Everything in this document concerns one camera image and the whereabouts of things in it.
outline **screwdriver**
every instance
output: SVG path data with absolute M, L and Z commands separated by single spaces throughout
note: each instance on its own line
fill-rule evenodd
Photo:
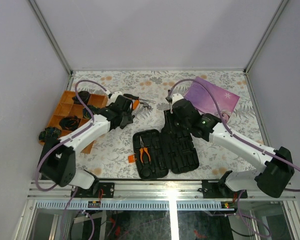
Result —
M 134 96 L 134 95 L 129 94 L 129 93 L 125 93 L 125 94 L 123 94 L 123 96 L 126 97 L 126 98 L 128 98 L 128 99 L 132 99 L 132 100 L 141 100 L 141 101 L 146 101 L 146 102 L 153 103 L 153 104 L 156 103 L 155 101 L 151 101 L 151 100 L 147 100 L 147 99 L 142 99 L 142 98 L 139 98 L 138 96 Z

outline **orange-handled pliers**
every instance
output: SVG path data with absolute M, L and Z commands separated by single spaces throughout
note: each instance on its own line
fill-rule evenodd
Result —
M 144 142 L 142 141 L 141 136 L 140 136 L 140 145 L 141 145 L 141 148 L 140 148 L 140 160 L 141 160 L 141 162 L 144 164 L 143 157 L 144 157 L 144 153 L 146 153 L 148 155 L 148 159 L 149 159 L 149 163 L 150 163 L 151 162 L 151 157 L 150 157 L 150 154 L 148 152 L 148 148 L 145 147 Z
M 123 94 L 124 97 L 128 98 L 128 99 L 131 99 L 131 100 L 134 100 L 133 104 L 132 104 L 132 110 L 136 110 L 139 103 L 140 103 L 140 100 L 139 100 L 139 97 L 138 96 L 133 96 L 132 94 Z

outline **table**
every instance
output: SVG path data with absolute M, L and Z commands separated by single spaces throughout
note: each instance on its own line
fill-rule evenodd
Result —
M 165 100 L 168 89 L 178 80 L 199 76 L 213 84 L 240 96 L 239 102 L 228 124 L 239 133 L 263 143 L 251 97 L 242 71 L 77 71 L 71 90 L 79 80 L 89 79 L 105 86 L 110 91 L 122 91 L 154 100 L 150 111 L 144 110 L 134 119 L 134 123 L 123 130 L 117 128 L 100 136 L 94 143 L 90 154 L 80 153 L 76 158 L 76 167 L 94 173 L 99 178 L 139 179 L 135 163 L 128 162 L 133 154 L 133 134 L 149 130 L 161 130 L 164 126 L 163 110 L 169 108 Z M 181 83 L 177 92 L 184 93 L 191 82 Z M 103 94 L 95 84 L 80 83 L 79 90 L 94 94 Z M 200 166 L 191 172 L 169 174 L 165 179 L 219 179 L 225 171 L 247 171 L 253 167 L 227 149 L 202 139 L 193 137 Z

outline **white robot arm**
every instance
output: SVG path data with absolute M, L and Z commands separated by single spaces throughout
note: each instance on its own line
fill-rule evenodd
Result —
M 181 94 L 173 94 L 171 103 L 171 112 L 175 116 L 178 126 L 190 131 L 194 137 L 202 138 L 230 150 L 255 167 L 250 171 L 226 172 L 221 180 L 227 188 L 233 192 L 244 189 L 260 189 L 271 197 L 281 196 L 294 174 L 294 169 L 265 152 L 292 163 L 291 153 L 288 149 L 281 147 L 276 150 L 255 142 L 231 128 L 227 129 L 220 118 L 209 113 L 201 115 L 192 103 L 184 99 Z
M 72 185 L 89 190 L 92 195 L 96 192 L 99 179 L 91 172 L 76 168 L 76 154 L 112 129 L 123 129 L 133 123 L 133 101 L 123 96 L 120 91 L 110 93 L 109 98 L 110 104 L 100 108 L 86 124 L 59 139 L 46 140 L 40 160 L 46 159 L 40 173 L 60 187 Z

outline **tool case compartment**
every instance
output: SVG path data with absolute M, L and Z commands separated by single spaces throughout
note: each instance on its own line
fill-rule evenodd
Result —
M 137 132 L 133 135 L 133 151 L 139 176 L 143 180 L 154 180 L 168 175 L 193 171 L 199 167 L 197 151 L 191 134 L 175 125 L 173 115 L 164 111 L 165 124 L 161 132 L 156 129 Z M 143 163 L 140 159 L 140 137 L 148 155 L 143 153 Z

